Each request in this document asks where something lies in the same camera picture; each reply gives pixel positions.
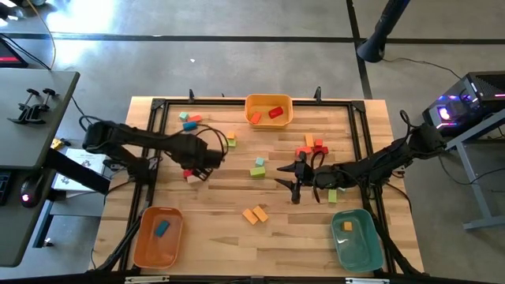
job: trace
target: computer mouse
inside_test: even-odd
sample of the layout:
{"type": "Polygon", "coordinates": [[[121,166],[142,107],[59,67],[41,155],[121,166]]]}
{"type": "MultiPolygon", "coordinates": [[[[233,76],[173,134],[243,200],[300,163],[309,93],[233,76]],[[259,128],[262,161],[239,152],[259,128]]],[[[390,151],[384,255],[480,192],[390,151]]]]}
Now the computer mouse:
{"type": "Polygon", "coordinates": [[[29,174],[21,186],[21,205],[26,208],[34,207],[42,197],[42,180],[44,175],[40,170],[29,174]]]}

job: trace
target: orange tray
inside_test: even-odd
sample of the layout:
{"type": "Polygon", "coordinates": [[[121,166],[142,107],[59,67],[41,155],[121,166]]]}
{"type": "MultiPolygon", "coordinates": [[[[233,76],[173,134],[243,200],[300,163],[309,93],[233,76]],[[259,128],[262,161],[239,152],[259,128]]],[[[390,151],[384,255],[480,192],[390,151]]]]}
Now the orange tray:
{"type": "Polygon", "coordinates": [[[167,269],[174,264],[182,232],[182,214],[175,208],[150,207],[142,214],[133,262],[138,267],[167,269]],[[170,225],[162,237],[155,234],[162,221],[170,225]]]}

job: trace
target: red block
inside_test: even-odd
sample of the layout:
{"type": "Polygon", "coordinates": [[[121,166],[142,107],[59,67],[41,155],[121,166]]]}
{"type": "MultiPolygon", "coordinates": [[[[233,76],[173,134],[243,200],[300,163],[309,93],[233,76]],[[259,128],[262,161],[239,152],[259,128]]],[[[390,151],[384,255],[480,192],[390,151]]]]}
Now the red block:
{"type": "Polygon", "coordinates": [[[200,122],[200,121],[202,121],[202,117],[200,115],[195,115],[194,117],[188,118],[188,120],[186,122],[191,122],[191,121],[200,122]]]}
{"type": "Polygon", "coordinates": [[[275,109],[268,111],[270,118],[277,118],[281,114],[284,114],[284,110],[282,110],[280,106],[277,106],[275,109]]]}
{"type": "Polygon", "coordinates": [[[192,170],[184,170],[184,171],[182,172],[182,176],[183,176],[184,178],[187,178],[187,177],[189,177],[189,176],[191,176],[191,175],[193,175],[193,171],[192,171],[192,170]]]}
{"type": "Polygon", "coordinates": [[[297,157],[300,156],[300,152],[305,152],[305,154],[310,154],[312,149],[310,147],[299,147],[297,148],[297,157]]]}
{"type": "Polygon", "coordinates": [[[323,140],[322,139],[316,139],[314,142],[314,147],[323,147],[323,140]]]}

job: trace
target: purple light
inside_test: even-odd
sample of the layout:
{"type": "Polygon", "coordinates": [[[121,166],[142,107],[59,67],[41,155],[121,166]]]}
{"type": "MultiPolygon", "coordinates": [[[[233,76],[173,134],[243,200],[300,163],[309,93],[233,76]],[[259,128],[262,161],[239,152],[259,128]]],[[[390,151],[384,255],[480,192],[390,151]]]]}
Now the purple light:
{"type": "Polygon", "coordinates": [[[449,115],[449,113],[447,112],[447,109],[445,107],[439,108],[439,114],[440,114],[440,117],[444,120],[451,119],[451,116],[449,115]]]}

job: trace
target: metal stand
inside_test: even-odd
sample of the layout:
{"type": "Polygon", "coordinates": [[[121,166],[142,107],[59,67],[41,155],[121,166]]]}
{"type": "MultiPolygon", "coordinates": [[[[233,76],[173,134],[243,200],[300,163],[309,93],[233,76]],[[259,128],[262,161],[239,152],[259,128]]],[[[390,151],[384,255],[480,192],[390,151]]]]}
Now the metal stand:
{"type": "MultiPolygon", "coordinates": [[[[458,150],[459,157],[461,158],[463,166],[465,167],[466,175],[468,176],[468,179],[470,179],[471,181],[477,178],[477,174],[475,174],[472,168],[472,164],[470,163],[470,160],[466,153],[465,142],[467,140],[478,138],[488,133],[489,131],[496,129],[504,122],[505,122],[505,109],[494,114],[493,116],[484,120],[478,125],[475,125],[471,129],[466,130],[464,133],[460,134],[459,136],[455,137],[454,139],[452,139],[447,143],[446,150],[451,150],[452,148],[456,148],[458,150]]],[[[465,228],[465,230],[471,230],[489,226],[505,225],[504,215],[501,216],[491,215],[488,202],[484,197],[484,193],[482,192],[482,188],[479,185],[479,182],[475,181],[474,183],[471,184],[471,186],[473,189],[473,194],[475,195],[475,199],[477,200],[477,205],[481,210],[483,218],[471,222],[466,222],[463,224],[463,228],[465,228]]]]}

